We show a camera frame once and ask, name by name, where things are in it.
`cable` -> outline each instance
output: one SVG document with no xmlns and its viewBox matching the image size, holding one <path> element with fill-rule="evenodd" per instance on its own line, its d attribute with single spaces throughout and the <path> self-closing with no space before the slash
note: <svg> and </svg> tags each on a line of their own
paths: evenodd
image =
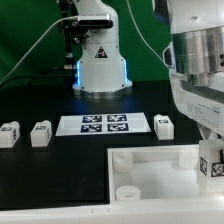
<svg viewBox="0 0 224 224">
<path fill-rule="evenodd" d="M 71 16 L 63 19 L 59 19 L 55 23 L 53 23 L 46 31 L 45 33 L 36 41 L 36 43 L 27 51 L 27 53 L 20 59 L 20 61 L 14 66 L 14 68 L 0 81 L 0 86 L 2 83 L 8 79 L 12 73 L 20 66 L 20 64 L 26 59 L 26 57 L 33 51 L 33 49 L 43 40 L 43 38 L 50 32 L 50 30 L 57 25 L 58 23 L 64 21 L 64 20 L 70 20 L 70 19 L 75 19 L 76 16 Z"/>
<path fill-rule="evenodd" d="M 130 14 L 130 16 L 131 16 L 131 19 L 132 19 L 132 21 L 133 21 L 133 23 L 134 23 L 134 26 L 135 26 L 135 29 L 136 29 L 136 31 L 138 32 L 138 34 L 139 34 L 139 36 L 141 37 L 141 39 L 142 39 L 142 41 L 144 42 L 144 44 L 156 55 L 156 57 L 163 63 L 163 65 L 164 66 L 166 66 L 165 64 L 164 64 L 164 62 L 163 62 L 163 59 L 159 56 L 159 54 L 147 43 L 147 41 L 145 40 L 145 38 L 143 37 L 143 35 L 142 35 L 142 33 L 141 33 L 141 31 L 139 30 L 139 28 L 138 28 L 138 25 L 137 25 L 137 23 L 136 23 L 136 21 L 135 21 L 135 17 L 134 17 L 134 15 L 133 15 L 133 13 L 132 13 L 132 10 L 131 10 L 131 5 L 130 5 L 130 2 L 129 2 L 129 0 L 126 0 L 126 2 L 127 2 L 127 6 L 128 6 L 128 11 L 129 11 L 129 14 Z"/>
<path fill-rule="evenodd" d="M 4 81 L 4 82 L 2 82 L 1 84 L 0 84 L 0 89 L 4 86 L 4 85 L 6 85 L 7 83 L 9 83 L 9 82 L 12 82 L 12 81 L 14 81 L 14 80 L 17 80 L 17 79 L 32 79 L 32 78 L 36 78 L 36 79 L 39 79 L 39 78 L 63 78 L 63 77 L 66 77 L 66 75 L 48 75 L 48 76 L 39 76 L 39 75 L 36 75 L 36 76 L 18 76 L 18 77 L 13 77 L 13 78 L 11 78 L 11 79 L 8 79 L 8 80 L 6 80 L 6 81 Z"/>
<path fill-rule="evenodd" d="M 50 69 L 47 69 L 35 76 L 33 76 L 33 78 L 26 84 L 27 86 L 30 86 L 32 85 L 33 82 L 35 82 L 35 80 L 37 79 L 38 76 L 43 76 L 43 75 L 46 75 L 48 73 L 51 73 L 51 72 L 55 72 L 55 71 L 64 71 L 65 68 L 64 67 L 55 67 L 55 68 L 50 68 Z"/>
</svg>

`black cable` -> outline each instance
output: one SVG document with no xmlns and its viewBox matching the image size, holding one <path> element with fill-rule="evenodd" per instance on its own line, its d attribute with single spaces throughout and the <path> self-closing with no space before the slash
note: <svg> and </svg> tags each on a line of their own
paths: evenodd
<svg viewBox="0 0 224 224">
<path fill-rule="evenodd" d="M 55 71 L 64 71 L 64 70 L 65 70 L 64 67 L 55 67 L 55 68 L 47 69 L 47 70 L 45 70 L 45 71 L 43 71 L 43 72 L 41 72 L 41 73 L 39 73 L 39 74 L 33 76 L 33 78 L 27 83 L 27 85 L 28 85 L 28 86 L 32 85 L 33 82 L 36 81 L 37 76 L 43 76 L 43 75 L 46 75 L 46 74 L 51 73 L 51 72 L 55 72 Z"/>
<path fill-rule="evenodd" d="M 12 81 L 14 81 L 14 80 L 17 80 L 17 79 L 30 79 L 30 78 L 36 78 L 36 79 L 46 79 L 46 78 L 63 78 L 63 77 L 66 77 L 65 75 L 48 75 L 48 76 L 39 76 L 39 75 L 37 75 L 37 76 L 18 76 L 18 77 L 14 77 L 14 78 L 11 78 L 11 79 L 8 79 L 8 80 L 6 80 L 5 82 L 3 82 L 1 85 L 0 85 L 0 89 L 4 86 L 4 85 L 6 85 L 7 83 L 9 83 L 9 82 L 12 82 Z"/>
</svg>

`white box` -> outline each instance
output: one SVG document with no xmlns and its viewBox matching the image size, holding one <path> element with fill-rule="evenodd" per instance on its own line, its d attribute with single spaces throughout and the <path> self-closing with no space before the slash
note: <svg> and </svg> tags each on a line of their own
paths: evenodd
<svg viewBox="0 0 224 224">
<path fill-rule="evenodd" d="M 5 123 L 0 128 L 0 148 L 12 148 L 20 136 L 18 122 Z"/>
<path fill-rule="evenodd" d="M 32 147 L 46 147 L 52 136 L 51 122 L 38 122 L 34 126 L 31 136 Z"/>
<path fill-rule="evenodd" d="M 156 115 L 154 117 L 154 130 L 159 140 L 174 139 L 174 125 L 168 116 Z"/>
</svg>

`white cable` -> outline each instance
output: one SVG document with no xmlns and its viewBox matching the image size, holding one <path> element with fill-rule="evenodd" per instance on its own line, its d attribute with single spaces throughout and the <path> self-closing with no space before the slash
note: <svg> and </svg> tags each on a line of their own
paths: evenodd
<svg viewBox="0 0 224 224">
<path fill-rule="evenodd" d="M 59 19 L 58 21 L 56 21 L 55 23 L 53 23 L 48 29 L 47 31 L 37 40 L 37 42 L 29 49 L 29 51 L 27 51 L 27 53 L 20 59 L 20 61 L 14 66 L 14 68 L 0 81 L 0 85 L 6 80 L 8 79 L 13 72 L 15 72 L 15 70 L 20 66 L 20 64 L 26 59 L 26 57 L 33 51 L 33 49 L 43 40 L 43 38 L 50 32 L 50 30 L 57 25 L 58 23 L 65 21 L 65 20 L 70 20 L 70 19 L 75 19 L 76 16 L 72 16 L 72 17 L 66 17 L 63 19 Z"/>
<path fill-rule="evenodd" d="M 139 28 L 138 28 L 138 25 L 137 25 L 137 23 L 136 23 L 136 21 L 135 21 L 135 17 L 134 17 L 134 15 L 133 15 L 133 13 L 132 13 L 132 10 L 131 10 L 131 6 L 130 6 L 130 2 L 129 2 L 129 0 L 126 0 L 126 2 L 127 2 L 127 6 L 128 6 L 128 11 L 129 11 L 129 14 L 130 14 L 130 16 L 131 16 L 131 19 L 132 19 L 132 21 L 133 21 L 133 23 L 134 23 L 134 26 L 135 26 L 135 29 L 136 29 L 136 31 L 138 32 L 138 34 L 139 34 L 139 36 L 141 37 L 141 39 L 142 39 L 142 41 L 145 43 L 145 45 L 156 55 L 156 57 L 163 63 L 163 65 L 165 65 L 164 64 L 164 62 L 163 62 L 163 59 L 159 56 L 159 54 L 157 54 L 157 52 L 147 43 L 147 41 L 145 40 L 145 38 L 143 37 L 143 35 L 142 35 L 142 33 L 141 33 L 141 31 L 139 30 Z"/>
</svg>

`qr-like code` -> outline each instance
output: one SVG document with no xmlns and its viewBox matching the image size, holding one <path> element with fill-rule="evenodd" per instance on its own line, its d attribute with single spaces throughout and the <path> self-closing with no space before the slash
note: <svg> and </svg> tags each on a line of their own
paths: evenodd
<svg viewBox="0 0 224 224">
<path fill-rule="evenodd" d="M 116 131 L 129 131 L 128 124 L 108 124 L 108 131 L 109 132 L 116 132 Z"/>
<path fill-rule="evenodd" d="M 1 131 L 11 131 L 12 130 L 12 127 L 4 127 L 2 128 Z"/>
<path fill-rule="evenodd" d="M 102 124 L 82 125 L 81 133 L 102 132 Z"/>
<path fill-rule="evenodd" d="M 224 177 L 224 164 L 212 163 L 212 177 Z"/>
<path fill-rule="evenodd" d="M 102 116 L 84 116 L 82 123 L 98 123 L 102 122 Z"/>
<path fill-rule="evenodd" d="M 207 173 L 208 173 L 208 162 L 201 157 L 201 160 L 200 160 L 200 170 L 201 172 L 207 176 Z"/>
<path fill-rule="evenodd" d="M 36 127 L 36 130 L 40 130 L 40 131 L 43 131 L 46 129 L 46 126 L 37 126 Z"/>
<path fill-rule="evenodd" d="M 16 137 L 17 137 L 17 136 L 16 136 L 16 129 L 14 129 L 14 130 L 13 130 L 13 139 L 14 139 L 14 141 L 16 140 Z"/>
<path fill-rule="evenodd" d="M 160 124 L 167 124 L 167 123 L 169 123 L 168 120 L 158 120 L 158 121 L 159 121 Z"/>
<path fill-rule="evenodd" d="M 107 121 L 108 122 L 127 121 L 127 116 L 126 115 L 108 115 Z"/>
</svg>

